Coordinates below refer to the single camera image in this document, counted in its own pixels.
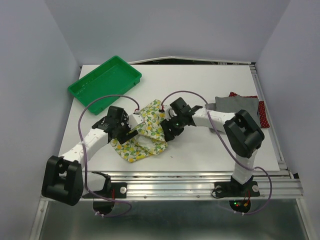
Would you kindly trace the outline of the yellow lemon print skirt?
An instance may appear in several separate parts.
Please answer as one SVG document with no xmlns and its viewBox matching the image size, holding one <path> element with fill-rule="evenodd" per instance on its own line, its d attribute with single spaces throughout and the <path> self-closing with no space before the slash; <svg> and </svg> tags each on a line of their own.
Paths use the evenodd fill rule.
<svg viewBox="0 0 320 240">
<path fill-rule="evenodd" d="M 129 163 L 134 163 L 147 157 L 161 154 L 167 147 L 168 143 L 165 141 L 164 131 L 161 127 L 161 122 L 165 120 L 165 116 L 161 109 L 161 101 L 153 100 L 147 106 L 140 110 L 140 114 L 145 119 L 145 122 L 135 129 L 138 135 L 146 136 L 152 139 L 155 144 L 153 152 L 148 152 L 137 143 L 137 136 L 128 140 L 124 144 L 120 144 L 116 139 L 110 142 L 110 145 L 115 152 Z"/>
</svg>

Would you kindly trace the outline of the grey skirt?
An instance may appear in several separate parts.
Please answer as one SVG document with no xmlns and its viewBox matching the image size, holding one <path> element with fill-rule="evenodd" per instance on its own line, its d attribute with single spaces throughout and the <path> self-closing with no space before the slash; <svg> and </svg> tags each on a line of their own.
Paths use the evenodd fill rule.
<svg viewBox="0 0 320 240">
<path fill-rule="evenodd" d="M 215 97 L 215 102 L 205 105 L 208 110 L 222 113 L 237 113 L 240 110 L 247 111 L 253 120 L 261 127 L 259 115 L 259 100 L 254 97 L 230 96 Z"/>
</svg>

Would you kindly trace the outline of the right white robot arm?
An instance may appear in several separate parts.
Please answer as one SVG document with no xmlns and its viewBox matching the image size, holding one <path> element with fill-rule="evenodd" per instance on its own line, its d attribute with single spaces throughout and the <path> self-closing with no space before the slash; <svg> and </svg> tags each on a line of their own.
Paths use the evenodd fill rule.
<svg viewBox="0 0 320 240">
<path fill-rule="evenodd" d="M 234 170 L 229 181 L 214 184 L 213 198 L 260 196 L 258 183 L 253 180 L 253 170 L 265 135 L 247 111 L 225 113 L 200 105 L 190 107 L 181 97 L 170 105 L 162 105 L 159 111 L 164 114 L 160 125 L 167 142 L 179 136 L 186 126 L 206 127 L 217 135 L 226 134 L 229 143 L 223 143 L 223 146 L 235 161 Z"/>
</svg>

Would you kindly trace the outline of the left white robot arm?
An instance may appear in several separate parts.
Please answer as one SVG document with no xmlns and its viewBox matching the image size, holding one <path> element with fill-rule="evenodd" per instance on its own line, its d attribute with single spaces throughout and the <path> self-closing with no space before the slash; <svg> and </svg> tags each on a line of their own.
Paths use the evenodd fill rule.
<svg viewBox="0 0 320 240">
<path fill-rule="evenodd" d="M 112 140 L 124 144 L 134 138 L 136 127 L 143 123 L 139 111 L 133 114 L 116 106 L 108 109 L 107 115 L 97 121 L 80 142 L 61 156 L 51 156 L 45 167 L 42 196 L 74 206 L 91 194 L 99 198 L 113 197 L 111 178 L 102 172 L 88 171 L 89 160 Z"/>
</svg>

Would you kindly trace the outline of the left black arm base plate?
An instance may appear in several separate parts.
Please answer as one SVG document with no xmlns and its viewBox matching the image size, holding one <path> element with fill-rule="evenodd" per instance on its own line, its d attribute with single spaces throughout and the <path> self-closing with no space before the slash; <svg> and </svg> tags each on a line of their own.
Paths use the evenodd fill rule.
<svg viewBox="0 0 320 240">
<path fill-rule="evenodd" d="M 94 193 L 108 199 L 126 199 L 127 186 L 126 182 L 112 182 L 107 189 L 94 191 Z"/>
</svg>

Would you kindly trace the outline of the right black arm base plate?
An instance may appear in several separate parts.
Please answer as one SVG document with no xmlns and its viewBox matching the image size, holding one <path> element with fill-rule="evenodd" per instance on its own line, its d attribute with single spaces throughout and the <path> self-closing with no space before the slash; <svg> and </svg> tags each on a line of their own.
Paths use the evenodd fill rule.
<svg viewBox="0 0 320 240">
<path fill-rule="evenodd" d="M 214 183 L 211 195 L 216 199 L 259 197 L 260 189 L 256 181 L 239 184 L 231 181 L 218 181 Z"/>
</svg>

